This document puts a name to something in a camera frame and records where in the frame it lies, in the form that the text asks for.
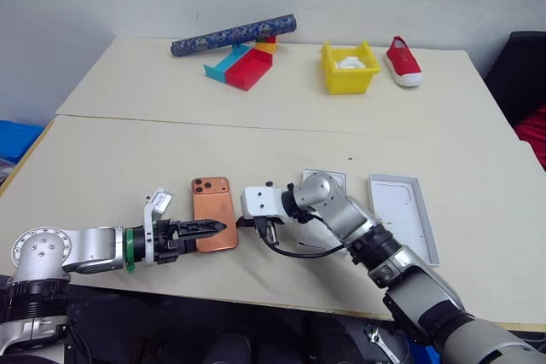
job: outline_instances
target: red toy block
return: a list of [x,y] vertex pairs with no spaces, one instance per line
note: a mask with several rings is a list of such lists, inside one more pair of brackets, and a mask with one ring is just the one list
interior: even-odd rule
[[248,91],[273,66],[273,55],[252,49],[225,72],[227,84]]
[[276,43],[276,36],[270,36],[268,38],[257,38],[256,43]]

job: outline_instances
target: white box tray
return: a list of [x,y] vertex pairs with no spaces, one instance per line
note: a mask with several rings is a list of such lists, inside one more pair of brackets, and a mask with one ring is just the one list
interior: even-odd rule
[[414,176],[370,174],[369,196],[372,211],[383,226],[430,266],[439,266],[433,226],[419,180]]

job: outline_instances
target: white wall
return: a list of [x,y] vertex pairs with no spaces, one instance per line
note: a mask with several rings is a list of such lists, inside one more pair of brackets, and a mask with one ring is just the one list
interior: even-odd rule
[[465,49],[482,74],[544,0],[0,0],[0,118],[45,122],[113,35],[184,38],[294,13],[283,41]]

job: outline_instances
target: blue patterned cylinder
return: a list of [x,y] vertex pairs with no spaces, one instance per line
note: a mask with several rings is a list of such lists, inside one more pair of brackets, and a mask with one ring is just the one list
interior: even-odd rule
[[257,21],[249,25],[238,26],[220,32],[204,34],[196,38],[186,38],[172,42],[171,52],[180,57],[198,51],[216,49],[231,44],[245,43],[257,38],[267,38],[296,30],[296,18],[293,14],[274,19]]

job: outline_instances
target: red cloth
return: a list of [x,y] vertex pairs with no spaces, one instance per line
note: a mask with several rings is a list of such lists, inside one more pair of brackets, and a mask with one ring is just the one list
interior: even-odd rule
[[515,133],[521,140],[531,144],[538,161],[546,170],[546,105],[517,124]]

